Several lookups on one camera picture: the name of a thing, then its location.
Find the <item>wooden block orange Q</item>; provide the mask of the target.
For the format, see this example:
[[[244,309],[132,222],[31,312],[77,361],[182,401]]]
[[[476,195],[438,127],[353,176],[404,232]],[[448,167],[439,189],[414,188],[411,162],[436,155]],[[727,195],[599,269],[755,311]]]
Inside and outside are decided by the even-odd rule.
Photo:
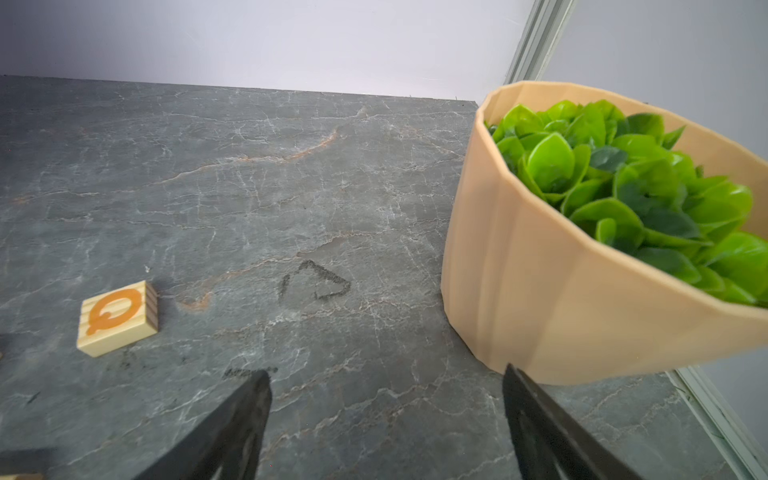
[[[148,281],[141,281],[85,299],[76,346],[99,357],[158,332],[156,291]]]

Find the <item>aluminium frame post right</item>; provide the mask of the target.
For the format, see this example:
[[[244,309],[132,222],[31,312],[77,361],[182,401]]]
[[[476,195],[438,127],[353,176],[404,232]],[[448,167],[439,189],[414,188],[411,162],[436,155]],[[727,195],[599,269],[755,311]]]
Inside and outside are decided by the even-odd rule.
[[[533,2],[504,84],[541,78],[574,4],[574,0]]]

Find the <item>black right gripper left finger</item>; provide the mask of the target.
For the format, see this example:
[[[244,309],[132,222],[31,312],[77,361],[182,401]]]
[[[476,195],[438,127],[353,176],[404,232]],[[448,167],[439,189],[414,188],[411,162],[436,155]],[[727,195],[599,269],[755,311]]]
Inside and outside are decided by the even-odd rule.
[[[244,383],[139,479],[254,479],[272,402],[270,376]]]

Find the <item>green artificial plant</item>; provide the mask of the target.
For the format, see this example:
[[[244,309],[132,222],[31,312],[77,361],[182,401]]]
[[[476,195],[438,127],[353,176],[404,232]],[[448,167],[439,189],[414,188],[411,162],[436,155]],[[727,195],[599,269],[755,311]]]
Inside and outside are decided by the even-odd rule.
[[[518,104],[491,135],[508,169],[597,242],[728,303],[767,304],[767,243],[743,230],[752,191],[707,176],[663,118],[599,100]]]

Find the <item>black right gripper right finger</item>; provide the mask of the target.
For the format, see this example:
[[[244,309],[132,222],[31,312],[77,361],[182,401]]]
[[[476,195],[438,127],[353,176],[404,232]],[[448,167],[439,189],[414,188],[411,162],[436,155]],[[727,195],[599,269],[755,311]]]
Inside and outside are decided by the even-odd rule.
[[[502,392],[524,479],[640,479],[524,371],[507,365]]]

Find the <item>beige plant pot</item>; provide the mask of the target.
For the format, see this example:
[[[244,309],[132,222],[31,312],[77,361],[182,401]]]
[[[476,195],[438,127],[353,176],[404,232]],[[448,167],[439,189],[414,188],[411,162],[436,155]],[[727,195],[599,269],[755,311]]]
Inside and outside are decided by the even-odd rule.
[[[686,367],[763,347],[767,304],[715,298],[601,244],[507,167],[488,123],[514,106],[569,100],[655,113],[707,176],[748,187],[743,230],[767,243],[767,164],[738,143],[663,109],[570,83],[523,81],[479,108],[454,202],[441,291],[450,324],[489,368],[512,364],[552,385]]]

